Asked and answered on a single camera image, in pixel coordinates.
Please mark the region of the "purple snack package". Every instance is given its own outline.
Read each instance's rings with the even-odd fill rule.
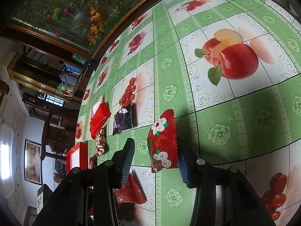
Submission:
[[[131,111],[131,104],[118,110],[118,112],[114,116],[113,135],[115,135],[121,130],[133,128]]]

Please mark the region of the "red wrapper with white flowers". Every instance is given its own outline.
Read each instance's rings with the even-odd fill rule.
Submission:
[[[176,123],[174,111],[168,109],[151,126],[147,137],[152,172],[178,167]]]
[[[104,153],[104,148],[106,147],[106,137],[104,134],[104,128],[102,127],[99,130],[99,133],[96,136],[96,152],[97,156],[101,156]]]

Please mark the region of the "red and white package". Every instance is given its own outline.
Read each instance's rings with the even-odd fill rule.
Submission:
[[[104,153],[104,148],[106,147],[106,137],[104,133],[104,128],[100,128],[99,133],[96,136],[96,152],[97,156],[101,156]]]
[[[174,111],[168,109],[151,126],[147,137],[152,172],[178,167],[178,150]]]
[[[98,102],[91,108],[90,132],[93,139],[96,139],[96,135],[110,115],[111,112],[108,105],[100,97]]]
[[[146,202],[144,193],[140,190],[133,175],[129,173],[128,180],[121,189],[113,189],[116,206],[121,203],[136,203],[138,205]]]

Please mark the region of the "table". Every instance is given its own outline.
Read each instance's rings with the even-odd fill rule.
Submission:
[[[131,170],[147,197],[135,207],[135,221],[124,225],[189,225],[195,189],[185,186],[178,169],[150,169],[146,137],[169,108],[178,136],[199,157],[222,168],[237,166],[259,196],[276,173],[290,175],[275,220],[286,225],[301,204],[300,28],[272,0],[162,0],[118,37],[89,81],[76,142],[88,142],[88,154],[94,153],[90,109],[104,96],[112,115],[105,124],[107,152],[98,163],[132,137]],[[196,48],[204,49],[198,57]],[[202,53],[208,55],[200,58]],[[217,65],[222,76],[211,69],[210,81],[208,71]],[[112,136],[113,116],[133,77],[138,125]]]

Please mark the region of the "wooden chair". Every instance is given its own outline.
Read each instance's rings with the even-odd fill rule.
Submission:
[[[46,152],[46,145],[49,145],[53,152],[58,153],[63,153],[66,149],[69,151],[75,145],[75,131],[65,130],[50,125],[50,118],[53,114],[55,113],[50,109],[49,115],[44,123],[41,142],[41,161],[43,161],[46,156],[66,161],[66,156]]]

